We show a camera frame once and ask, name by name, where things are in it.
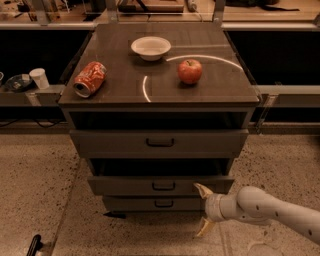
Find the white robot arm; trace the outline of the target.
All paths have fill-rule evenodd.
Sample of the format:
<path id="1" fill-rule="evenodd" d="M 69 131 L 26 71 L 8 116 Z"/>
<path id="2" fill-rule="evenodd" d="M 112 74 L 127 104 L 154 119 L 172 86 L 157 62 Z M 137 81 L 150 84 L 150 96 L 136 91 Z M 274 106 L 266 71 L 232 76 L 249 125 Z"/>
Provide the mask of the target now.
<path id="1" fill-rule="evenodd" d="M 320 244 L 319 211 L 282 201 L 253 186 L 242 187 L 232 195 L 214 193 L 200 183 L 194 186 L 205 202 L 205 216 L 201 218 L 197 237 L 206 234 L 217 222 L 236 220 L 268 225 L 270 220 L 275 220 Z"/>

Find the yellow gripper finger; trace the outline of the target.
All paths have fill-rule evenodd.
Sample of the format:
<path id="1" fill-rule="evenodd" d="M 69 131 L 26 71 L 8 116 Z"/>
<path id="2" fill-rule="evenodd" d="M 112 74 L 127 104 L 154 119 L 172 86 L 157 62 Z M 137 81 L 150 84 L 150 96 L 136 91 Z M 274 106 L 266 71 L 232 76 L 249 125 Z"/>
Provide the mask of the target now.
<path id="1" fill-rule="evenodd" d="M 208 199 L 210 196 L 213 195 L 213 191 L 205 185 L 202 185 L 200 183 L 194 183 L 194 186 L 198 189 L 199 195 L 202 199 Z"/>
<path id="2" fill-rule="evenodd" d="M 196 237 L 203 237 L 206 235 L 213 227 L 215 223 L 207 218 L 202 217 L 199 222 L 199 228 L 195 234 Z"/>

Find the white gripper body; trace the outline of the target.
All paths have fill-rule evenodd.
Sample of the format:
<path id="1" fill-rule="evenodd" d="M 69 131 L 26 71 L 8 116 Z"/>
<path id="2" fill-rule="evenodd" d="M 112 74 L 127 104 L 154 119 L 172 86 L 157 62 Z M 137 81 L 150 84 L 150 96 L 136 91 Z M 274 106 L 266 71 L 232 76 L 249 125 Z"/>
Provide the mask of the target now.
<path id="1" fill-rule="evenodd" d="M 237 219 L 239 211 L 235 195 L 213 193 L 205 199 L 206 219 L 210 222 L 222 222 Z"/>

